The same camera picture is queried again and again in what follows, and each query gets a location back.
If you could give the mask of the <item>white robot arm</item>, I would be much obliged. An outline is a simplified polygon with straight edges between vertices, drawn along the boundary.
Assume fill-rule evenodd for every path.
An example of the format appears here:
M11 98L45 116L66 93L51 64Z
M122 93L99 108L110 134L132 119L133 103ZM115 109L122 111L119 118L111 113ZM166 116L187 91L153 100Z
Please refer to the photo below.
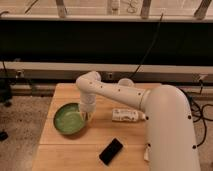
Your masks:
M95 96L101 95L146 115L150 171L201 171L190 105L180 89L159 85L147 90L104 83L96 71L79 76L76 87L83 112L91 113Z

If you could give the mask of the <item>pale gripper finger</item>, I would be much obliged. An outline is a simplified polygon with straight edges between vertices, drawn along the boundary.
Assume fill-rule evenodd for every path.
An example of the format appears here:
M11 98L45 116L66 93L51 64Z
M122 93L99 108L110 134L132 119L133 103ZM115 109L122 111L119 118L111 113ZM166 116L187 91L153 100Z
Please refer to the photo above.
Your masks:
M90 121L92 119L91 113L83 113L82 116L84 121Z

